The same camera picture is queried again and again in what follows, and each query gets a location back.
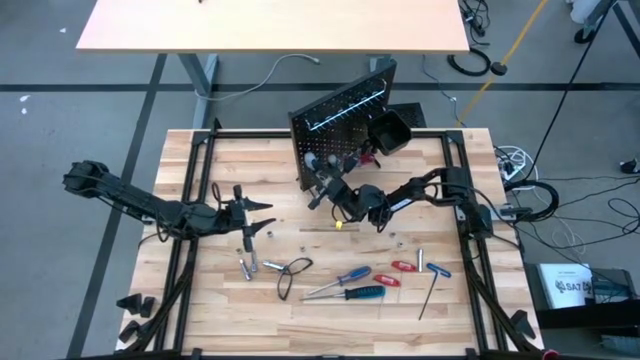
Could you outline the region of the silver hook rail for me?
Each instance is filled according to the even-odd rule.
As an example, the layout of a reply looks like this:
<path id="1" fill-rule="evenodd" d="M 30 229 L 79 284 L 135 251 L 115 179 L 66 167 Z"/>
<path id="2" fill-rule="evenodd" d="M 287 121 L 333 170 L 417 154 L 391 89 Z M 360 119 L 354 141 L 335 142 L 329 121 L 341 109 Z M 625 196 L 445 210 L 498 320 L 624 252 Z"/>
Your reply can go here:
<path id="1" fill-rule="evenodd" d="M 367 106 L 386 103 L 388 82 L 384 78 L 368 79 L 350 84 L 327 100 L 305 112 L 304 121 L 309 131 L 318 131 L 365 109 Z"/>

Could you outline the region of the black metal pegboard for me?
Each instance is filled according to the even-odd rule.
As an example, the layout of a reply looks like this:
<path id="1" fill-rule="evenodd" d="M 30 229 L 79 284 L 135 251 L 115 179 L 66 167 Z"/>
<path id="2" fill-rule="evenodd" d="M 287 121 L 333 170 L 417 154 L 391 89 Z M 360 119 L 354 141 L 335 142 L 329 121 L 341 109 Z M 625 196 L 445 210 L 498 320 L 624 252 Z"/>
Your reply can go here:
<path id="1" fill-rule="evenodd" d="M 316 155 L 319 161 L 325 161 L 331 154 L 334 154 L 337 157 L 349 155 L 365 142 L 368 138 L 367 125 L 369 122 L 387 110 L 396 68 L 397 62 L 392 60 L 383 68 L 364 75 L 351 83 L 343 85 L 330 94 L 325 95 L 311 104 L 289 114 L 291 136 L 298 171 L 297 180 L 301 190 L 306 191 L 314 186 L 312 170 L 307 168 L 304 164 L 305 153 L 312 152 Z M 333 122 L 318 131 L 308 130 L 304 121 L 306 111 L 311 110 L 314 106 L 319 105 L 322 101 L 327 100 L 331 95 L 336 94 L 338 91 L 344 91 L 350 84 L 377 78 L 384 78 L 388 82 L 386 103 L 383 107 L 381 107 L 380 103 L 375 103 L 374 105 L 367 106 L 365 109 L 357 111 L 351 116 Z"/>

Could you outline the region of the light wood desk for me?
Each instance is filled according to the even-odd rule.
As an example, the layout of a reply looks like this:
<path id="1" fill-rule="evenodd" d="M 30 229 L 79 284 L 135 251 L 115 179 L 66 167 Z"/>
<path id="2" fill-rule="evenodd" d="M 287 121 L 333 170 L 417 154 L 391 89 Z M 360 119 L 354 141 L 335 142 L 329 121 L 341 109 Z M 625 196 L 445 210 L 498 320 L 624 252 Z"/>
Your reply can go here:
<path id="1" fill-rule="evenodd" d="M 221 53 L 363 53 L 377 66 L 469 45 L 457 0 L 97 0 L 76 48 L 177 55 L 203 127 Z"/>

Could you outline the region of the black plastic pegboard bin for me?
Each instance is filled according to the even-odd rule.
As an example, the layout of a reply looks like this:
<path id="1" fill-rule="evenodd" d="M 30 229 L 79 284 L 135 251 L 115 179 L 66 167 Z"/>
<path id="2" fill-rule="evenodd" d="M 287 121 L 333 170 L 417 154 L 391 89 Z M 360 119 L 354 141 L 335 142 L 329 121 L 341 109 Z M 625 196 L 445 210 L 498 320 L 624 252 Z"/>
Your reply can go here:
<path id="1" fill-rule="evenodd" d="M 409 125 L 395 110 L 387 110 L 367 125 L 372 145 L 389 156 L 404 148 L 412 139 Z"/>

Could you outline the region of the white printed booklet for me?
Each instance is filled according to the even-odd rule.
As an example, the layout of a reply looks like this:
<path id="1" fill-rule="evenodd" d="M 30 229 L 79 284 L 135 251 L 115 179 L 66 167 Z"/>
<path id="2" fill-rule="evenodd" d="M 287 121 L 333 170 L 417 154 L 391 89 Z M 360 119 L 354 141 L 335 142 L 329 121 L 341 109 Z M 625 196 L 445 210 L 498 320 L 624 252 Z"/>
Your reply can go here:
<path id="1" fill-rule="evenodd" d="M 583 306 L 587 299 L 594 299 L 588 264 L 542 263 L 537 270 L 551 309 Z"/>

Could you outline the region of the black equipment case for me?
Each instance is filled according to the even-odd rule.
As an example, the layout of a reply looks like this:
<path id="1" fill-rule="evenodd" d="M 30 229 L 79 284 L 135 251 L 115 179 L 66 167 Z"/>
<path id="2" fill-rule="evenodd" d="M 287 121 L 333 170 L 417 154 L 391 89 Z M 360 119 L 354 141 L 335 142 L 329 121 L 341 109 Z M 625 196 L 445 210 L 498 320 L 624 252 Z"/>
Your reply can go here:
<path id="1" fill-rule="evenodd" d="M 594 299 L 587 299 L 583 306 L 551 309 L 544 294 L 537 265 L 527 264 L 525 271 L 541 328 L 640 330 L 640 293 L 636 291 L 629 271 L 621 268 L 590 268 Z"/>

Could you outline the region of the clear blue Husky screwdriver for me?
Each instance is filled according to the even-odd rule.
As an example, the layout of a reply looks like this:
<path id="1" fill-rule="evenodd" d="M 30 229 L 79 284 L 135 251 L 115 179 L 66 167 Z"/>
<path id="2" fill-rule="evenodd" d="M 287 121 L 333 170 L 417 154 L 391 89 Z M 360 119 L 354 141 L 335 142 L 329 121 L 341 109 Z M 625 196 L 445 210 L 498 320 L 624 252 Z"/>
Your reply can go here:
<path id="1" fill-rule="evenodd" d="M 345 283 L 350 283 L 350 282 L 354 282 L 357 280 L 360 280 L 368 275 L 371 274 L 372 269 L 369 266 L 362 266 L 362 267 L 358 267 L 355 269 L 352 269 L 351 271 L 349 271 L 348 273 L 345 273 L 343 275 L 339 275 L 336 277 L 336 279 L 326 285 L 323 285 L 317 289 L 314 289 L 312 291 L 309 292 L 309 295 L 314 295 L 316 293 L 319 293 L 321 291 L 324 291 L 328 288 L 331 288 L 333 286 L 343 286 Z"/>

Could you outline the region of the black blue handled screwdriver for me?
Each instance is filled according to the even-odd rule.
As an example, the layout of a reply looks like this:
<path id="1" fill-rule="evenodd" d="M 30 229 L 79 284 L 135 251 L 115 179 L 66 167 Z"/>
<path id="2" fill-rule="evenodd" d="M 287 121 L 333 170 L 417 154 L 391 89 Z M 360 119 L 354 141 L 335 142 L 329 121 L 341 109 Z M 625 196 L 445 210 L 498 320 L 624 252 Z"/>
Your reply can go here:
<path id="1" fill-rule="evenodd" d="M 303 298 L 303 301 L 329 299 L 329 298 L 343 298 L 346 301 L 353 300 L 353 299 L 373 299 L 373 298 L 384 297 L 385 294 L 386 294 L 386 288 L 384 286 L 371 285 L 371 286 L 363 286 L 358 288 L 346 289 L 342 292 L 335 293 L 335 294 L 307 296 Z"/>

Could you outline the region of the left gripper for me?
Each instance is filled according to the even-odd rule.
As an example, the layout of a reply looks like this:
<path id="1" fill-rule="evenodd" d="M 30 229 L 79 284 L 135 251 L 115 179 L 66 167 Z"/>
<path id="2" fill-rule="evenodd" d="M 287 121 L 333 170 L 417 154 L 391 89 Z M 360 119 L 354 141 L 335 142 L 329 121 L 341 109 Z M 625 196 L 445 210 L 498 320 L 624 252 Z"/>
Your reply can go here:
<path id="1" fill-rule="evenodd" d="M 213 197 L 217 204 L 217 224 L 220 233 L 232 231 L 242 232 L 244 251 L 252 254 L 255 250 L 253 236 L 264 227 L 276 221 L 276 218 L 268 218 L 249 224 L 247 212 L 272 208 L 272 204 L 255 202 L 243 196 L 240 185 L 233 186 L 233 194 L 230 200 L 223 200 L 220 187 L 213 184 Z"/>

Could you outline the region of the white round container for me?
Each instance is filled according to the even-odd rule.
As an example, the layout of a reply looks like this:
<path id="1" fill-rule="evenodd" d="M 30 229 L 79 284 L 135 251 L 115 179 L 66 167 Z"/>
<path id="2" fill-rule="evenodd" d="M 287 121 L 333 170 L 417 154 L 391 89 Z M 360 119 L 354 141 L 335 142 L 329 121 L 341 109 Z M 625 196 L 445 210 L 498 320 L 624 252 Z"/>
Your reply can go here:
<path id="1" fill-rule="evenodd" d="M 570 19 L 581 25 L 596 24 L 613 0 L 565 0 L 571 6 Z"/>

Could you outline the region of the black safety glasses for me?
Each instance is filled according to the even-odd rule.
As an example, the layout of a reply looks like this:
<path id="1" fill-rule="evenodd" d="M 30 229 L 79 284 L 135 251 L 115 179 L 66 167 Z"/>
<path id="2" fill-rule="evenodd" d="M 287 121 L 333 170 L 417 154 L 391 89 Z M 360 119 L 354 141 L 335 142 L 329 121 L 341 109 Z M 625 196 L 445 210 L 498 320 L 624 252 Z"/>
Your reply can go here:
<path id="1" fill-rule="evenodd" d="M 281 301 L 286 301 L 289 297 L 293 286 L 294 277 L 314 264 L 313 260 L 308 257 L 299 257 L 288 263 L 280 272 L 276 282 L 277 297 Z"/>

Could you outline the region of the black aluminium table frame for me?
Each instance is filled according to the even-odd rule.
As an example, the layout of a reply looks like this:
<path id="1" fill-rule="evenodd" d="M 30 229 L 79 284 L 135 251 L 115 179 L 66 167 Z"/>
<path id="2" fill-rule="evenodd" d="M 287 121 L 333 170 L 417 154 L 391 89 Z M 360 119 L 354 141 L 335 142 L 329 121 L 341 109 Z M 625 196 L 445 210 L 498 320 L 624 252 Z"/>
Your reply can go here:
<path id="1" fill-rule="evenodd" d="M 338 230 L 328 202 L 308 208 L 310 197 L 296 175 L 289 132 L 217 132 L 211 180 L 224 192 L 241 185 L 251 198 L 273 205 L 256 213 L 260 220 L 276 218 L 258 236 L 259 257 L 282 263 L 307 256 L 314 264 L 295 278 L 290 298 L 281 301 L 272 270 L 260 270 L 251 281 L 243 278 L 236 235 L 201 240 L 190 304 L 175 306 L 168 320 L 166 336 L 173 339 L 177 318 L 186 319 L 183 350 L 172 360 L 542 359 L 540 340 L 524 352 L 514 343 L 498 347 L 489 306 L 466 280 L 463 259 L 470 256 L 479 277 L 493 280 L 495 296 L 508 311 L 532 309 L 523 261 L 510 246 L 514 234 L 505 225 L 478 249 L 459 235 L 453 208 L 421 201 L 395 214 L 383 232 L 368 222 Z M 307 291 L 353 267 L 390 273 L 393 261 L 413 261 L 419 248 L 428 262 L 452 274 L 437 280 L 421 320 L 433 279 L 428 272 L 403 274 L 401 287 L 381 299 L 303 301 Z"/>

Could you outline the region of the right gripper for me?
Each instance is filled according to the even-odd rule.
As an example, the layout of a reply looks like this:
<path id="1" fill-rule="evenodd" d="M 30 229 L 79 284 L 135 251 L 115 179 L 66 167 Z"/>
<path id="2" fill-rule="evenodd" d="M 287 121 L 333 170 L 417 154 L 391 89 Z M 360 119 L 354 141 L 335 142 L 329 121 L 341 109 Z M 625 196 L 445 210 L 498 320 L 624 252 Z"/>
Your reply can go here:
<path id="1" fill-rule="evenodd" d="M 315 210 L 324 200 L 333 203 L 332 213 L 338 209 L 347 223 L 362 221 L 370 211 L 380 210 L 388 204 L 386 195 L 379 188 L 364 184 L 353 190 L 343 180 L 344 173 L 336 169 L 322 169 L 316 172 L 316 189 L 320 192 L 308 204 Z"/>

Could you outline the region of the black perforated floor plate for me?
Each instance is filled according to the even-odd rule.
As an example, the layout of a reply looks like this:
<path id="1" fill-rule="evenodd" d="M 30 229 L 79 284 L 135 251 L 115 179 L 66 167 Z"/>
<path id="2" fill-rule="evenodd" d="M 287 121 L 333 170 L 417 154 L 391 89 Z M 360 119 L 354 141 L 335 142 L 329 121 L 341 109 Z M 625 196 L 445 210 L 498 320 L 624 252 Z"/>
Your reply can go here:
<path id="1" fill-rule="evenodd" d="M 426 120 L 420 103 L 402 103 L 389 106 L 411 128 L 426 128 Z"/>

